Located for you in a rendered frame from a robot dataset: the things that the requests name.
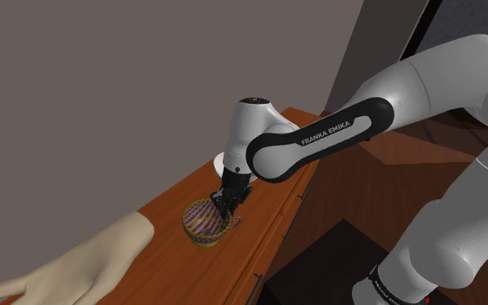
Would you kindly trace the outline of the red white striped cup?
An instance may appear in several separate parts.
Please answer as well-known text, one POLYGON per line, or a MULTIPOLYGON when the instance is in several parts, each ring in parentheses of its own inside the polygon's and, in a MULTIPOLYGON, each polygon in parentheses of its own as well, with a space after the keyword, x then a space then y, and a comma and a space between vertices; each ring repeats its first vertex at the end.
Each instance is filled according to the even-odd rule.
POLYGON ((236 229, 242 218, 228 213, 223 216, 209 198, 202 198, 190 203, 183 211, 182 226, 192 243, 202 248, 209 248, 230 230, 236 229))

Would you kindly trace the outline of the white plate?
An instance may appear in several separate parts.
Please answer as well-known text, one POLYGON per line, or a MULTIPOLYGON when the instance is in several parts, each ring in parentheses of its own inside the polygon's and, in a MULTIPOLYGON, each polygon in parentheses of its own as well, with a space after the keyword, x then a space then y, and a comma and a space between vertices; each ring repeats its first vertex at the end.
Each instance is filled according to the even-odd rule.
POLYGON ((224 169, 237 174, 250 174, 250 182, 257 177, 251 172, 245 157, 235 155, 231 152, 221 152, 213 160, 213 166, 217 175, 222 178, 224 169))

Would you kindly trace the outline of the brown wooden chest of drawers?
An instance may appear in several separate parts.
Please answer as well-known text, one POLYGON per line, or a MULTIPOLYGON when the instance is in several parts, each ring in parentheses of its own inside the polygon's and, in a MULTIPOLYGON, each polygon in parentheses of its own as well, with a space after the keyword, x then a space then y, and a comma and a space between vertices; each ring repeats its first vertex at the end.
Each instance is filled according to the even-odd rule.
POLYGON ((190 203, 220 187, 206 162, 140 208, 153 223, 153 239, 97 305, 251 305, 316 167, 312 162, 279 184, 254 181, 232 227, 203 248, 186 235, 182 217, 190 203))

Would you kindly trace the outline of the dark robot stand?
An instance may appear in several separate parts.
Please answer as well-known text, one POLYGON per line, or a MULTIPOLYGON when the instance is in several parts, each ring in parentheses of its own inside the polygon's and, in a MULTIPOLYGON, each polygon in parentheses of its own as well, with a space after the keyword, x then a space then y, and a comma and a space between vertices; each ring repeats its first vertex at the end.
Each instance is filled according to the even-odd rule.
POLYGON ((353 285, 386 256, 343 219, 266 281, 257 305, 354 305, 353 285))

